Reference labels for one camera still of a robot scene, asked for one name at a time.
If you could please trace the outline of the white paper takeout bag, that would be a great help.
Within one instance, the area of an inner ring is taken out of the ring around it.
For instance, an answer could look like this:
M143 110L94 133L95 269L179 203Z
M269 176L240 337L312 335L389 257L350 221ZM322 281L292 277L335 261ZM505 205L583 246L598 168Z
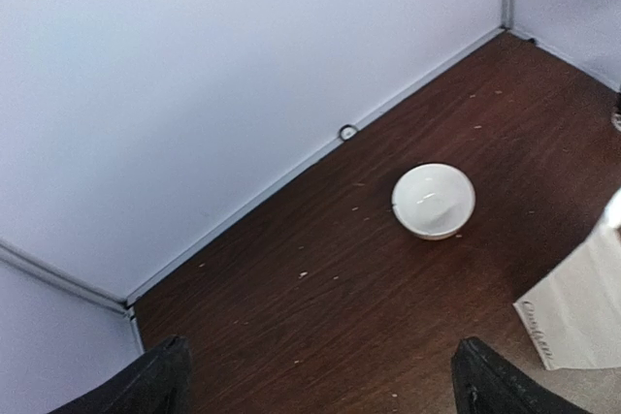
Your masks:
M513 307L547 370L620 367L620 193Z

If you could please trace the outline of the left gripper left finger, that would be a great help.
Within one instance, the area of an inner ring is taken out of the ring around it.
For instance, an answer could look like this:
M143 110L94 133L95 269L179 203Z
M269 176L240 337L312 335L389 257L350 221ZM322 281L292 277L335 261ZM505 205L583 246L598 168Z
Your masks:
M188 340L173 335L146 351L99 387L56 413L188 413L191 353Z

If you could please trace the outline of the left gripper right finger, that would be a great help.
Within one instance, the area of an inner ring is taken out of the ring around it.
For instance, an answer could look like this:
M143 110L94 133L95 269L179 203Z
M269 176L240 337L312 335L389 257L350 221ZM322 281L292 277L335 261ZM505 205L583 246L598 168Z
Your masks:
M459 414L587 412L543 388L478 337L459 342L451 377Z

